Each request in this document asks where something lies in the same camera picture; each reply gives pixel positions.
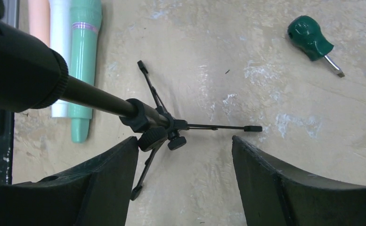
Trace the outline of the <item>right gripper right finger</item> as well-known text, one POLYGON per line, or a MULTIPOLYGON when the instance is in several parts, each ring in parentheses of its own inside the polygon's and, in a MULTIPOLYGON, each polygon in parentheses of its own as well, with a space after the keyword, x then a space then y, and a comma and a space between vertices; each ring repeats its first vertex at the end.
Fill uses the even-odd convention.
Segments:
POLYGON ((238 136, 236 180, 249 226, 366 226, 366 186, 299 169, 238 136))

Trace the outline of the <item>green microphone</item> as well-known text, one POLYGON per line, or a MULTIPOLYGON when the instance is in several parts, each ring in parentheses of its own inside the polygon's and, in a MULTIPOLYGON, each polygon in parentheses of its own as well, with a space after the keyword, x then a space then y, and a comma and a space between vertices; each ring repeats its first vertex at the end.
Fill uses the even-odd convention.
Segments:
MULTIPOLYGON (((90 85, 95 83, 98 33, 102 23, 100 0, 73 0, 70 7, 72 27, 70 75, 90 85)), ((71 140, 86 141, 93 110, 69 103, 71 140)))

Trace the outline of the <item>pink microphone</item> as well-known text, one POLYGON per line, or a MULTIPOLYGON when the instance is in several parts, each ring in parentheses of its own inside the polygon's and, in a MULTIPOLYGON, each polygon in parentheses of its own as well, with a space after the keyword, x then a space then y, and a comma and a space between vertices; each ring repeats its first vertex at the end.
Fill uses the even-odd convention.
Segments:
POLYGON ((50 7, 48 0, 28 0, 29 33, 50 46, 50 7))

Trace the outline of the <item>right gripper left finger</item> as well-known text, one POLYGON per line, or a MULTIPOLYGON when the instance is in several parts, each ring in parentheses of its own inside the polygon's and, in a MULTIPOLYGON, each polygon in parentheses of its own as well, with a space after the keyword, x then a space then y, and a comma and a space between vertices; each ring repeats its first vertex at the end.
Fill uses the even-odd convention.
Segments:
POLYGON ((38 182, 0 184, 0 226, 123 226, 137 163, 129 137, 38 182))

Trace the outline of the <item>black tripod mic stand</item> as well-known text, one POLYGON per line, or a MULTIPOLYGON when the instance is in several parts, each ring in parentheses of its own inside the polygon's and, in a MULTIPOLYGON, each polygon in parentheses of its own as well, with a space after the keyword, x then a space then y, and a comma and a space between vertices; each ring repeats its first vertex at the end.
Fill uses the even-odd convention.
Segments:
POLYGON ((150 152, 138 184, 131 192, 135 200, 157 150, 168 142, 171 150, 186 144, 181 130, 218 130, 218 125, 189 124, 167 112, 154 88, 152 108, 131 98, 120 99, 69 75, 64 58, 39 39, 0 21, 0 109, 19 113, 46 108, 64 100, 120 117, 133 132, 141 134, 138 145, 150 152))

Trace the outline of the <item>white microphone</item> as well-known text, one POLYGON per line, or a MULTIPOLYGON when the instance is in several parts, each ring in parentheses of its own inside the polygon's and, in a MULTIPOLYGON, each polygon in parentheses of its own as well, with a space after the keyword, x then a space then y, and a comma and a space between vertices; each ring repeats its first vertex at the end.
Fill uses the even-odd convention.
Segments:
POLYGON ((70 0, 50 0, 50 47, 67 63, 71 58, 70 0))

